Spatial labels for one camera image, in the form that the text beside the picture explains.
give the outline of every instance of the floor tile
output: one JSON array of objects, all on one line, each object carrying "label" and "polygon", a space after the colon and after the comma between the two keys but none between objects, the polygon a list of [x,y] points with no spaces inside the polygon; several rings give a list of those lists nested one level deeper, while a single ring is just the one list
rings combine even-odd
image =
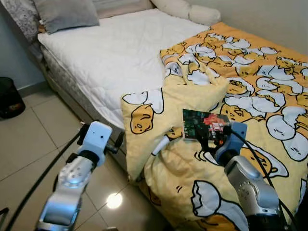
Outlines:
[{"label": "floor tile", "polygon": [[32,110],[0,121],[0,180],[55,150]]},{"label": "floor tile", "polygon": [[[9,216],[6,218],[6,223],[27,191],[57,154],[57,151],[53,151],[0,182],[0,208],[7,206],[10,209]],[[14,225],[12,229],[13,231],[34,230],[33,228],[40,216],[43,206],[52,193],[54,179],[64,164],[64,160],[60,158],[56,165],[51,169],[44,181],[29,199]],[[84,223],[95,212],[96,209],[91,200],[86,194],[83,194],[82,207],[76,226]]]},{"label": "floor tile", "polygon": [[23,101],[26,104],[26,109],[30,107],[34,107],[38,104],[44,103],[48,100],[51,100],[53,98],[57,97],[56,93],[53,92],[50,88],[47,88],[43,91],[28,95],[23,98]]},{"label": "floor tile", "polygon": [[58,98],[33,107],[57,147],[67,143],[81,127],[79,119]]},{"label": "floor tile", "polygon": [[77,231],[102,231],[107,228],[107,224],[102,219],[99,212],[95,213],[89,220],[83,223]]},{"label": "floor tile", "polygon": [[122,203],[118,208],[109,208],[107,204],[99,211],[109,226],[120,231],[161,231],[168,224],[137,187],[129,185],[120,195]]},{"label": "floor tile", "polygon": [[[64,153],[64,159],[66,160],[71,153],[76,153],[79,147],[76,142],[72,144]],[[105,163],[94,170],[86,191],[96,208],[100,209],[106,203],[110,194],[119,192],[127,185],[127,174],[110,154],[107,154]]]}]

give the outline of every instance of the white quilted mattress cover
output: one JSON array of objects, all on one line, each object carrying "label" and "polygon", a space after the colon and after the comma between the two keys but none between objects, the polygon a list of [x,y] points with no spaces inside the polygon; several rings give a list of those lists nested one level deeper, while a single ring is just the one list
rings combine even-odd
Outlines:
[{"label": "white quilted mattress cover", "polygon": [[100,26],[39,34],[38,39],[76,79],[95,109],[124,128],[121,96],[163,84],[159,50],[207,29],[152,9],[104,18]]}]

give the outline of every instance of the trash bin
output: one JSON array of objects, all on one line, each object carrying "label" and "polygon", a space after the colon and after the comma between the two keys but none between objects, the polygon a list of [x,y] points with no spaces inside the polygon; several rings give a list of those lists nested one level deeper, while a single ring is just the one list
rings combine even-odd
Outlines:
[{"label": "trash bin", "polygon": [[21,114],[25,108],[13,80],[0,77],[0,117],[12,118]]}]

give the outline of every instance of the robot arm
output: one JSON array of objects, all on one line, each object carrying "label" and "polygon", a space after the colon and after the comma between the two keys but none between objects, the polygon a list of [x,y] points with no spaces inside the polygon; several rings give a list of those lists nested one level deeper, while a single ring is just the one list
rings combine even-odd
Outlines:
[{"label": "robot arm", "polygon": [[230,133],[231,130],[245,139],[247,125],[231,123],[231,127],[224,129],[223,135],[218,135],[219,140],[215,143],[219,145],[216,148],[208,147],[207,135],[201,134],[198,128],[196,134],[203,151],[210,151],[216,162],[225,167],[228,180],[236,190],[247,217],[249,230],[282,231],[279,198],[275,189],[263,180],[259,171],[244,156],[239,155],[244,143]]},{"label": "robot arm", "polygon": [[92,122],[78,156],[64,166],[55,191],[47,200],[37,223],[38,231],[72,231],[81,208],[81,196],[93,170],[105,161],[104,149],[112,129]]}]

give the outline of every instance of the yellow blanket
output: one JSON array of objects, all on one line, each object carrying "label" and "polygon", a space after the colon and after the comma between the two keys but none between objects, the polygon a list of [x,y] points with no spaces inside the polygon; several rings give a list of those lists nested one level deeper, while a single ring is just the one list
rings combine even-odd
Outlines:
[{"label": "yellow blanket", "polygon": [[[131,180],[174,226],[247,230],[224,169],[198,142],[177,139],[183,108],[212,110],[248,125],[246,139],[295,212],[308,173],[308,58],[223,23],[160,56],[162,89],[122,98]],[[245,146],[241,155],[261,170]]]}]

